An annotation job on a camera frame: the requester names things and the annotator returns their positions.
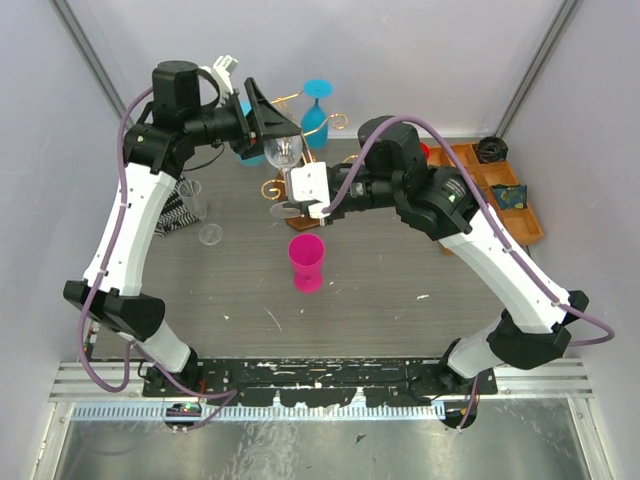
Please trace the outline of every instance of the black mounting plate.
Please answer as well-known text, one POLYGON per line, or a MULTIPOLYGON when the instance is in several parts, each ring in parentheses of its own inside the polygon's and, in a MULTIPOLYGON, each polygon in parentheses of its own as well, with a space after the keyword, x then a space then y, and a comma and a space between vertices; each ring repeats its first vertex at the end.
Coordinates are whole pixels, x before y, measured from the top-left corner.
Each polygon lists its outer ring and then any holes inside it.
MULTIPOLYGON (((436 395, 468 395, 471 382, 459 392, 451 392, 438 381, 438 360, 433 358, 247 358, 201 359, 202 393, 236 389, 230 405, 269 407, 276 393, 280 404, 309 408, 351 403, 358 388, 370 408, 387 405, 408 407, 430 405, 436 395)), ((145 375, 143 396, 185 396, 168 382, 158 384, 157 371, 145 375)), ((498 392, 493 370, 478 376, 478 393, 498 392)), ((210 400, 219 405, 224 401, 210 400)))

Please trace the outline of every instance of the black and white striped item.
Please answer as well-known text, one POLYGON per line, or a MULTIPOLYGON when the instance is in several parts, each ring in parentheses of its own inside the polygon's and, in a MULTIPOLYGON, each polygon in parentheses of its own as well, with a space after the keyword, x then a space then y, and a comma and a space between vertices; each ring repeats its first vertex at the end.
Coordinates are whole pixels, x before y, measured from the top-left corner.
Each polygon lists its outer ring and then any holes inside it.
POLYGON ((173 187, 173 191, 169 194, 169 198, 167 198, 164 207, 162 207, 162 213, 160 213, 160 217, 158 217, 158 223, 156 224, 154 232, 156 235, 166 237, 169 232, 198 221, 195 216, 189 213, 187 207, 182 203, 180 195, 178 195, 178 188, 185 180, 185 177, 180 177, 180 180, 178 180, 175 187, 173 187))

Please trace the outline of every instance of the wooden tray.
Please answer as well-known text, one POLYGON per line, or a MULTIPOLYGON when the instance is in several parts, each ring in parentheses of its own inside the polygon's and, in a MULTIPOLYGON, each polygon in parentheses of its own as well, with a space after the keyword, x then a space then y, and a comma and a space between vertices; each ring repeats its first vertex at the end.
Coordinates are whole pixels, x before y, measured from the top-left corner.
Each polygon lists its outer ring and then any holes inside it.
MULTIPOLYGON (((466 167, 476 185, 485 193, 489 203, 496 210, 498 217, 515 241, 521 246, 536 243, 544 236, 544 232, 531 205, 528 204, 528 208, 522 210, 502 210, 498 208, 498 203, 491 191, 492 185, 518 184, 518 179, 511 165, 509 165, 508 161, 480 163, 473 147, 474 144, 472 143, 452 145, 453 151, 466 167)), ((453 162, 441 147, 430 147, 427 163, 437 167, 453 166, 453 162)))

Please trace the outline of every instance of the black bracket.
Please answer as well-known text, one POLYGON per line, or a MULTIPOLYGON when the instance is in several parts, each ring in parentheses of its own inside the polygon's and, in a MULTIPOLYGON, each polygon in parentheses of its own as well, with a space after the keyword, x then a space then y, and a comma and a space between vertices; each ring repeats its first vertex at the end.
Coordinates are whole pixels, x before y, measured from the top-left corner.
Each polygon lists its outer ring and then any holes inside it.
MULTIPOLYGON (((89 286, 86 282, 69 280, 64 286, 62 296, 82 309, 89 286)), ((139 342, 151 337, 164 319, 165 306, 159 298, 148 295, 121 297, 117 292, 98 290, 89 309, 89 317, 112 332, 123 332, 139 342)))
MULTIPOLYGON (((203 392, 238 391, 231 405, 272 406, 277 394, 286 407, 298 402, 309 408, 345 406, 361 388, 367 407, 404 407, 430 405, 429 397, 435 395, 471 391, 469 384, 451 392, 440 382, 437 361, 426 358, 203 359, 198 365, 203 392)), ((155 377, 153 371, 145 376, 145 397, 185 396, 172 385, 158 385, 155 377)), ((478 392, 498 392, 492 370, 480 374, 478 392)))
MULTIPOLYGON (((204 381, 202 379, 202 365, 198 361, 198 355, 192 348, 187 363, 180 373, 174 373, 173 378, 182 386, 196 393, 204 393, 204 381)), ((175 392, 175 396, 184 396, 156 367, 147 370, 145 388, 149 387, 158 392, 175 392)))
POLYGON ((253 78, 247 78, 244 88, 247 90, 247 97, 251 104, 251 112, 247 118, 249 124, 255 129, 258 144, 262 144, 264 140, 295 137, 302 133, 298 125, 285 117, 267 100, 253 78))
MULTIPOLYGON (((589 298, 584 292, 569 292, 569 304, 584 312, 589 305, 589 298)), ((567 313, 562 324, 557 324, 551 333, 525 333, 514 324, 511 314, 504 310, 502 319, 496 329, 487 336, 487 342, 495 355, 516 368, 531 370, 564 354, 571 334, 566 325, 577 319, 567 313)))

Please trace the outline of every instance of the metal floor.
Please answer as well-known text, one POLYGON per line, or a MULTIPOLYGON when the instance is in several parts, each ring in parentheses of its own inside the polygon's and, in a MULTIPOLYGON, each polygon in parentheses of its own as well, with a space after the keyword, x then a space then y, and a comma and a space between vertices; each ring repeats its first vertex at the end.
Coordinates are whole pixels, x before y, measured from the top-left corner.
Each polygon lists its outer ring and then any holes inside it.
POLYGON ((57 480, 588 479, 567 400, 483 400, 463 434, 437 420, 73 421, 57 480), (118 452, 105 455, 89 450, 118 452))

